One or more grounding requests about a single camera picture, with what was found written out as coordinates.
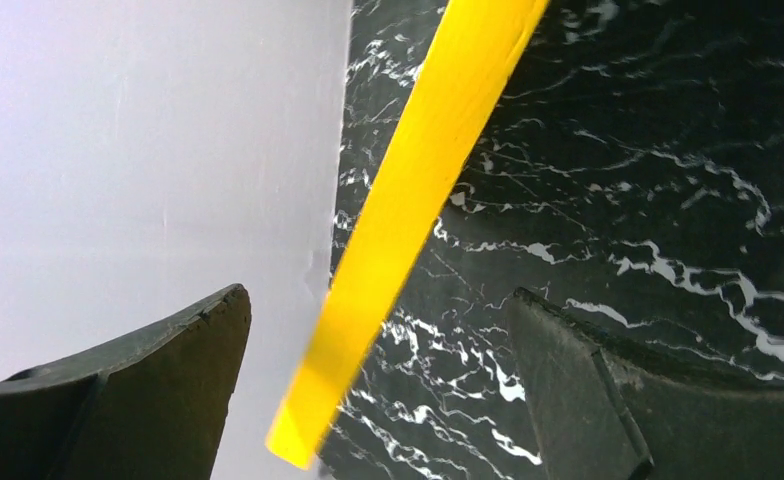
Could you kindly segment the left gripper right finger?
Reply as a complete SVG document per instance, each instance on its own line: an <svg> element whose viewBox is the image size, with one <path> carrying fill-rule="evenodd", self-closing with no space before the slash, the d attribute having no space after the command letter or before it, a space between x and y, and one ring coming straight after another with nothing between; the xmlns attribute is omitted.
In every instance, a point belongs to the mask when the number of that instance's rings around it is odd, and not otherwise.
<svg viewBox="0 0 784 480"><path fill-rule="evenodd" d="M517 289L509 340L551 479L784 479L784 385L691 363Z"/></svg>

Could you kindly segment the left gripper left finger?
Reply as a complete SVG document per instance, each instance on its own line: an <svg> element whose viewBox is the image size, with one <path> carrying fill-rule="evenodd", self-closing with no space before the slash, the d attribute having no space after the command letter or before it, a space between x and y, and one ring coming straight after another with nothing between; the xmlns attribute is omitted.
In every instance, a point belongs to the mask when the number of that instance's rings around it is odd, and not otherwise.
<svg viewBox="0 0 784 480"><path fill-rule="evenodd" d="M0 381L0 479L207 479L251 326L234 284Z"/></svg>

